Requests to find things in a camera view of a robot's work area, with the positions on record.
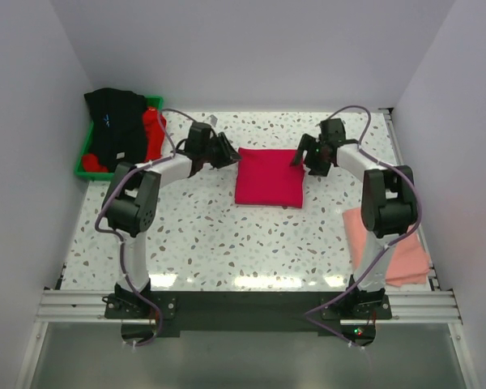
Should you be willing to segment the magenta t shirt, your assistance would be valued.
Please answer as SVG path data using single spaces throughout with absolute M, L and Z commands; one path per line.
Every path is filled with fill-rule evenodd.
M 250 149 L 240 147 L 235 203 L 245 206 L 302 208 L 302 165 L 291 165 L 295 149 Z

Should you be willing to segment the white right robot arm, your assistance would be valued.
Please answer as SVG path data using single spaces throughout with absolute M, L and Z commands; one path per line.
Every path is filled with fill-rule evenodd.
M 363 318 L 373 309 L 368 293 L 385 288 L 394 248 L 419 226 L 420 199 L 413 171 L 407 165 L 393 166 L 367 153 L 358 139 L 346 136 L 339 118 L 322 121 L 316 137 L 302 135 L 291 165 L 304 165 L 310 175 L 318 177 L 340 167 L 362 183 L 360 216 L 366 242 L 353 274 L 352 287 L 359 290 L 345 297 L 344 307 L 353 318 Z

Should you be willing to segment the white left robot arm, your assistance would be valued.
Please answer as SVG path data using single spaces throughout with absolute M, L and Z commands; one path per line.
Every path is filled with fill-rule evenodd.
M 172 147 L 158 160 L 118 164 L 95 224 L 97 232 L 119 241 L 120 278 L 115 290 L 128 292 L 122 306 L 134 318 L 151 310 L 146 232 L 156 218 L 160 189 L 193 177 L 205 164 L 222 169 L 241 160 L 226 135 L 204 122 L 193 122 L 187 138 Z

